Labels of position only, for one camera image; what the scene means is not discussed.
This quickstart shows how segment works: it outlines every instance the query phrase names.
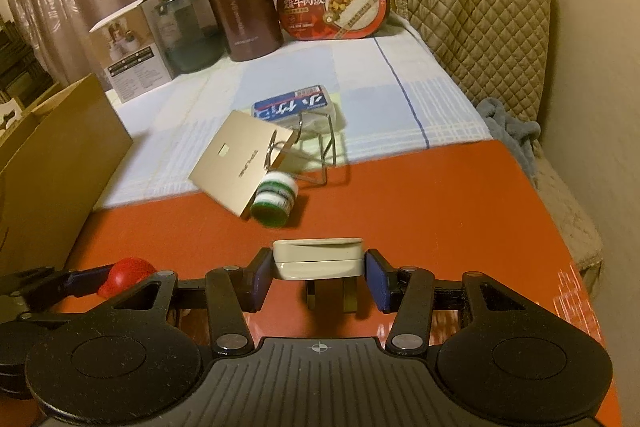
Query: blue-gray cloth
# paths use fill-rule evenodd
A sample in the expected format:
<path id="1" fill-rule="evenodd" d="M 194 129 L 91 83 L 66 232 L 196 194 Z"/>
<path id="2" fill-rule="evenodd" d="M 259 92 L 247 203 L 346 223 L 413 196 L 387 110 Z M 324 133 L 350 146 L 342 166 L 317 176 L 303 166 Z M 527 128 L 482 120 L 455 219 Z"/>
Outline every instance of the blue-gray cloth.
<path id="1" fill-rule="evenodd" d="M 533 183 L 536 175 L 536 160 L 531 143 L 540 136 L 538 122 L 523 122 L 514 118 L 496 98 L 482 100 L 476 110 L 489 128 L 491 136 L 506 145 L 529 181 Z"/>

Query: quilted chair cover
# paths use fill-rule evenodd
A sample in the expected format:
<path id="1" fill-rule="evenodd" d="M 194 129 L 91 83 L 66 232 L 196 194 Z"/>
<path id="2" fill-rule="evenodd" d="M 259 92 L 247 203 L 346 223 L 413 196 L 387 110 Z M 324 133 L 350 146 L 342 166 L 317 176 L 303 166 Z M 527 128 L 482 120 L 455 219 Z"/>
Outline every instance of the quilted chair cover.
<path id="1" fill-rule="evenodd" d="M 545 78 L 550 0 L 392 0 L 474 105 L 488 96 L 535 120 Z"/>

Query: orange table surface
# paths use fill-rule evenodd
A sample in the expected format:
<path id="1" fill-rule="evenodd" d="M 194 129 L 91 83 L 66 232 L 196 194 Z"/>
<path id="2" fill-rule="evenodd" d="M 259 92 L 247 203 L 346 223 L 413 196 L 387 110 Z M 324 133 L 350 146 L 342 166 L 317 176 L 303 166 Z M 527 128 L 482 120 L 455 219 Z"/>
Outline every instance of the orange table surface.
<path id="1" fill-rule="evenodd" d="M 67 266 L 142 257 L 181 279 L 196 279 L 226 264 L 245 266 L 276 239 L 309 237 L 362 237 L 365 248 L 377 248 L 393 266 L 417 265 L 439 279 L 485 272 L 603 342 L 558 230 L 508 150 L 495 141 L 330 169 L 327 186 L 301 188 L 285 229 L 239 219 L 202 193 L 96 212 Z M 310 312 L 303 283 L 274 281 L 262 310 L 246 317 L 256 339 L 384 340 L 393 315 L 375 308 L 362 281 L 356 314 L 343 314 L 340 298 L 338 292 L 319 292 Z M 67 299 L 64 311 L 84 311 L 98 300 Z M 28 406 L 0 405 L 6 412 Z M 597 418 L 607 427 L 621 425 L 613 385 Z"/>

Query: cardboard box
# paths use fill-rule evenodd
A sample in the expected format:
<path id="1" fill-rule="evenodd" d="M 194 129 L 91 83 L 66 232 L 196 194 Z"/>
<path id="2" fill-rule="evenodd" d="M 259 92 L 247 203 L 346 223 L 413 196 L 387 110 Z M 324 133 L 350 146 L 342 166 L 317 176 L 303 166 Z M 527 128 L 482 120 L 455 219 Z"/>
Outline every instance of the cardboard box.
<path id="1" fill-rule="evenodd" d="M 246 217 L 255 191 L 267 173 L 264 160 L 273 133 L 276 142 L 291 147 L 296 132 L 232 111 L 205 149 L 189 179 L 211 198 L 239 217 Z M 271 153 L 277 167 L 284 154 Z"/>
<path id="2" fill-rule="evenodd" d="M 137 0 L 89 31 L 95 57 L 123 102 L 175 76 L 152 22 L 157 4 L 158 0 Z"/>
<path id="3" fill-rule="evenodd" d="M 0 275 L 63 267 L 131 143 L 93 75 L 0 136 Z"/>

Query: metal screw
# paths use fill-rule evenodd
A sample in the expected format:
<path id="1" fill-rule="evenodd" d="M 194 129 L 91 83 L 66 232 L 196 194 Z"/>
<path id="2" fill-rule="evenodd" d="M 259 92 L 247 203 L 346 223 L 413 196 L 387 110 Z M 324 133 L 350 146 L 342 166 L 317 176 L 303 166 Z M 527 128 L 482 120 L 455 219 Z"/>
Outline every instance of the metal screw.
<path id="1" fill-rule="evenodd" d="M 422 346 L 422 339 L 418 335 L 413 333 L 403 333 L 402 335 L 396 335 L 391 340 L 391 343 L 398 349 L 417 349 Z"/>
<path id="2" fill-rule="evenodd" d="M 216 340 L 216 344 L 218 344 L 222 349 L 226 349 L 228 351 L 241 349 L 246 346 L 248 342 L 249 341 L 245 336 L 238 335 L 237 333 L 227 333 L 226 335 L 221 335 Z"/>

